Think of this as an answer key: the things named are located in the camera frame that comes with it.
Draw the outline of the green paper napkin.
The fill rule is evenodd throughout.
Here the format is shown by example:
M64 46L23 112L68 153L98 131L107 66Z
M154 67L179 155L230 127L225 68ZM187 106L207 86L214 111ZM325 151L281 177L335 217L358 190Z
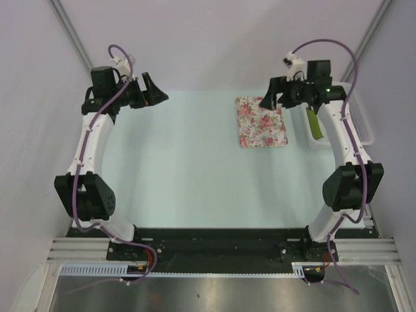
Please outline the green paper napkin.
M319 120L317 118L317 115L310 108L306 109L306 113L307 113L307 119L308 119L308 122L309 122L309 128L311 130L312 137L315 140L322 139L324 137L324 135L322 134L322 131L320 129Z

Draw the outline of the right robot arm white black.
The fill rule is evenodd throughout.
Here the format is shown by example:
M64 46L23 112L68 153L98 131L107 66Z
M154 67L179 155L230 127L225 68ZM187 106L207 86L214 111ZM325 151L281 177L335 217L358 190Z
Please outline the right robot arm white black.
M335 171L322 186L324 205L307 227L310 239L300 244L301 256L314 261L345 220L361 222L384 168L365 151L350 115L352 91L332 83L331 62L304 62L293 54L283 62L287 74L270 79L260 107L272 111L307 103L324 126L335 159Z

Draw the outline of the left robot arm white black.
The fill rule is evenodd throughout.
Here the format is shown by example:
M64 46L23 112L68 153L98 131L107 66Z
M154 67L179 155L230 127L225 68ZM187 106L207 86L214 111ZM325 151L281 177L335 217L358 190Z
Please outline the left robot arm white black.
M101 176L105 148L116 117L123 107L141 109L168 100L149 73L142 73L145 89L128 69L101 66L92 68L92 86L81 106L82 131L67 172L54 180L55 190L77 228L86 233L100 229L113 240L121 240L121 252L138 259L144 245L134 238L135 226L114 216L116 195Z

